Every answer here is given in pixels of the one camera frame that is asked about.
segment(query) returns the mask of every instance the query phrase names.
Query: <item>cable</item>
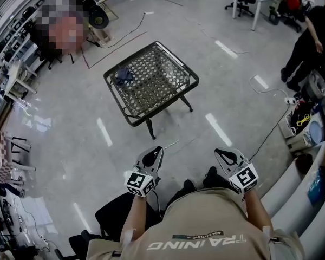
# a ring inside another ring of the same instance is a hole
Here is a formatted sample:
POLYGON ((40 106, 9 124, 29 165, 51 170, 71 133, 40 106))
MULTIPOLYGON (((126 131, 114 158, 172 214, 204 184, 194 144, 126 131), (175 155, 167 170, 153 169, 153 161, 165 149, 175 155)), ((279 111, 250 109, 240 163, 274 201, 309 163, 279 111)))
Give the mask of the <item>cable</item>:
POLYGON ((287 113, 287 111, 289 110, 290 105, 288 104, 288 108, 285 110, 284 114, 282 115, 282 117, 278 120, 278 122, 276 123, 276 125, 272 128, 271 132, 266 136, 266 138, 264 139, 264 141, 261 143, 261 145, 259 146, 258 150, 254 153, 254 155, 252 157, 250 157, 249 162, 251 161, 251 159, 254 158, 254 156, 256 154, 258 154, 260 148, 264 145, 264 143, 266 142, 267 138, 271 135, 271 133, 273 132, 273 130, 277 127, 277 125, 279 124, 279 122, 281 121, 281 119, 285 116, 285 114, 287 113))
POLYGON ((256 75, 250 77, 250 79, 249 79, 249 85, 250 85, 251 88, 254 90, 254 92, 256 92, 256 93, 269 93, 269 92, 271 92, 271 91, 273 91, 273 90, 279 90, 280 92, 282 92, 282 93, 285 95, 286 98, 289 97, 288 94, 287 94, 287 92, 284 91, 284 90, 282 90, 282 89, 268 89, 268 90, 263 90, 263 91, 261 91, 261 92, 257 91, 257 90, 253 87, 253 85, 252 85, 252 83, 251 83, 251 80, 252 80, 255 76, 256 76, 256 75))
POLYGON ((30 214, 30 215, 32 216, 32 218, 34 219, 34 223, 35 223, 35 229, 36 229, 36 233, 37 233, 37 235, 38 235, 38 236, 40 236, 40 233, 39 233, 39 232, 38 232, 38 230, 37 230, 37 225, 36 225, 36 220, 35 220, 35 217, 34 217, 34 215, 33 215, 32 213, 28 212, 28 211, 25 209, 25 207, 24 207, 24 204, 23 204, 22 200, 21 200, 21 204, 22 204, 22 206, 23 206, 23 209, 24 209, 24 211, 25 211, 27 214, 30 214))
POLYGON ((134 30, 132 30, 132 31, 130 31, 129 33, 127 33, 124 37, 122 37, 120 40, 118 40, 115 44, 113 44, 113 45, 111 45, 111 46, 109 46, 109 47, 100 47, 100 48, 102 48, 102 49, 108 49, 108 48, 111 48, 111 47, 114 47, 115 45, 117 45, 123 38, 125 38, 126 36, 128 36, 128 35, 130 35, 131 33, 133 33, 133 32, 135 32, 140 26, 141 26, 141 24, 142 24, 142 21, 143 21, 143 19, 145 18, 145 15, 146 14, 143 14, 143 16, 142 16, 142 19, 141 19, 141 22, 140 22, 140 24, 136 27, 136 29, 134 29, 134 30))
MULTIPOLYGON (((200 22, 196 22, 196 21, 194 21, 194 20, 191 20, 191 19, 189 19, 189 18, 187 18, 187 17, 185 17, 185 19, 186 20, 188 20, 189 22, 192 22, 192 23, 197 23, 198 25, 201 25, 201 23, 200 22)), ((210 35, 208 35, 206 32, 205 32, 205 29, 203 29, 203 28, 201 28, 200 29, 200 31, 206 36, 206 37, 209 37, 209 38, 211 38, 211 39, 213 39, 213 40, 215 40, 215 41, 217 41, 217 39, 215 38, 215 37, 212 37, 212 36, 210 36, 210 35)), ((223 45, 223 47, 222 48, 224 48, 225 50, 227 50, 227 51, 231 51, 231 52, 234 52, 235 54, 237 54, 237 55, 242 55, 242 54, 246 54, 246 53, 249 53, 249 51, 244 51, 244 52, 237 52, 237 51, 235 51, 235 50, 232 50, 232 49, 230 49, 230 48, 228 48, 228 47, 226 47, 226 46, 224 46, 223 45)))
POLYGON ((155 190, 152 190, 152 192, 155 193, 155 195, 156 195, 156 197, 157 197, 157 204, 158 204, 159 216, 160 216, 160 218, 163 218, 163 217, 161 216, 161 211, 160 211, 160 201, 159 201, 159 197, 158 197, 157 193, 155 192, 155 190))
MULTIPOLYGON (((268 92, 271 92, 273 90, 279 90, 280 92, 284 93, 285 97, 288 98, 288 94, 286 93, 286 91, 282 90, 282 89, 278 89, 278 88, 275 88, 275 89, 268 89, 268 90, 263 90, 261 92, 257 91, 253 85, 251 84, 251 80, 255 77, 256 75, 252 76, 249 78, 249 85, 251 86, 251 88, 254 90, 254 92, 256 93, 268 93, 268 92)), ((271 135, 271 133, 273 132, 273 130, 277 127, 277 125, 279 124, 279 122, 281 121, 281 119, 285 116, 285 114, 287 113, 287 111, 289 110, 290 108, 290 103, 289 103, 289 100, 287 101, 288 103, 288 108, 285 110, 284 114, 282 115, 282 117, 278 120, 278 122, 276 123, 276 125, 274 125, 274 127, 272 128, 272 130, 270 131, 270 133, 266 136, 266 138, 264 139, 264 141, 261 143, 261 145, 259 146, 259 148, 257 149, 257 151, 254 153, 254 155, 252 157, 250 157, 249 159, 249 162, 251 161, 251 159, 253 159, 255 157, 256 154, 258 154, 260 148, 264 145, 264 143, 267 141, 268 137, 271 135)))
POLYGON ((55 247, 56 247, 57 249, 59 249, 58 246, 57 246, 53 241, 51 241, 51 240, 47 240, 47 243, 52 243, 52 244, 55 245, 55 247))
POLYGON ((82 49, 82 47, 81 47, 81 51, 82 51, 82 56, 83 56, 83 59, 84 59, 84 61, 85 61, 86 65, 87 65, 88 69, 90 69, 90 67, 89 67, 89 63, 87 62, 87 59, 86 59, 86 57, 85 57, 85 54, 84 54, 84 52, 83 52, 83 49, 82 49))

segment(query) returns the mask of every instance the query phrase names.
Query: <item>black clothing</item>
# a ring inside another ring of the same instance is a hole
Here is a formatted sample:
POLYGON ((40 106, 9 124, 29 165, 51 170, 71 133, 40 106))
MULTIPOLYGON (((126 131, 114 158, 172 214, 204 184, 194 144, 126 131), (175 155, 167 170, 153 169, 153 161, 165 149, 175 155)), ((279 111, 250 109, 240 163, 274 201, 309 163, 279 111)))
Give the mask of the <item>black clothing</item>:
MULTIPOLYGON (((238 193, 238 191, 230 185, 230 183, 223 177, 221 177, 218 174, 215 174, 213 176, 208 176, 204 180, 204 189, 209 189, 209 188, 226 188, 233 190, 234 192, 238 193)), ((186 196, 189 193, 194 192, 194 190, 186 190, 182 188, 180 191, 178 191, 167 203, 166 209, 169 207, 171 203, 173 203, 175 200, 186 196)))
POLYGON ((306 78, 313 69, 319 67, 325 58, 325 7, 314 7, 307 14, 307 17, 312 21, 318 39, 323 45, 323 54, 317 52, 314 39, 309 29, 306 29, 295 43, 291 58, 284 70, 284 75, 288 78, 302 63, 290 81, 295 85, 306 78))
MULTIPOLYGON (((323 45, 323 50, 325 52, 325 6, 316 6, 314 7, 308 14, 307 17, 312 21, 316 34, 318 36, 318 39, 323 45)), ((309 30, 306 29, 304 33, 302 34, 303 38, 309 40, 311 44, 314 44, 314 39, 312 38, 312 35, 310 34, 309 30)))

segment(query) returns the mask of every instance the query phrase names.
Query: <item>office chair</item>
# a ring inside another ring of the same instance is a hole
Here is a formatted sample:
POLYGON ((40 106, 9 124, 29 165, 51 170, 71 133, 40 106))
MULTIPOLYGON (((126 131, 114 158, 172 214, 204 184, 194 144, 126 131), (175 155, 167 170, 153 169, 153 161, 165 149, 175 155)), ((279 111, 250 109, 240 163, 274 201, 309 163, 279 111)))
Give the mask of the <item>office chair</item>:
MULTIPOLYGON (((239 14, 238 14, 238 17, 241 17, 242 15, 242 11, 246 11, 248 13, 250 13, 251 17, 254 17, 254 13, 251 12, 249 10, 249 7, 246 6, 247 4, 255 4, 256 3, 256 0, 238 0, 238 3, 237 3, 237 8, 239 8, 239 14)), ((233 2, 230 4, 230 5, 227 5, 225 7, 225 10, 227 10, 228 8, 233 8, 233 2)))
MULTIPOLYGON (((80 235, 69 238, 69 243, 76 255, 64 257, 60 250, 56 249, 54 251, 57 257, 60 260, 86 260, 88 244, 92 239, 119 242, 121 230, 131 209, 134 196, 132 193, 122 194, 99 209, 95 213, 95 218, 100 224, 101 236, 89 234, 87 230, 83 230, 80 235)), ((160 222, 159 215, 147 203, 146 230, 160 222)))

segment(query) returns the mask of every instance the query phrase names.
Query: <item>blue cloth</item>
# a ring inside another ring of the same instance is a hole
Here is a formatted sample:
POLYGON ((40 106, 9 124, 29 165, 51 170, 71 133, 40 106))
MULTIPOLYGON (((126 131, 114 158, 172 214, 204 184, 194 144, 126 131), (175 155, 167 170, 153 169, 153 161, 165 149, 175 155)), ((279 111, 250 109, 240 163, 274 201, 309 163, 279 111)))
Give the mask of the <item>blue cloth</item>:
POLYGON ((130 69, 128 69, 127 67, 123 67, 118 70, 118 75, 115 80, 116 80, 117 85, 122 85, 122 84, 124 84, 125 81, 129 81, 129 82, 133 81, 134 77, 133 77, 130 69))

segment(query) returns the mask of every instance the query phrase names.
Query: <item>hand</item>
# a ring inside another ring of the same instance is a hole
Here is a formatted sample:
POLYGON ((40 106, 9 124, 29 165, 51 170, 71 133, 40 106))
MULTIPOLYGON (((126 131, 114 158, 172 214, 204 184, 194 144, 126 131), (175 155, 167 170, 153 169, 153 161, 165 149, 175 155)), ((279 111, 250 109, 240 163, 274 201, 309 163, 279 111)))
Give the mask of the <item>hand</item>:
POLYGON ((321 42, 318 40, 315 42, 316 50, 318 53, 322 54, 323 53, 323 45, 321 42))

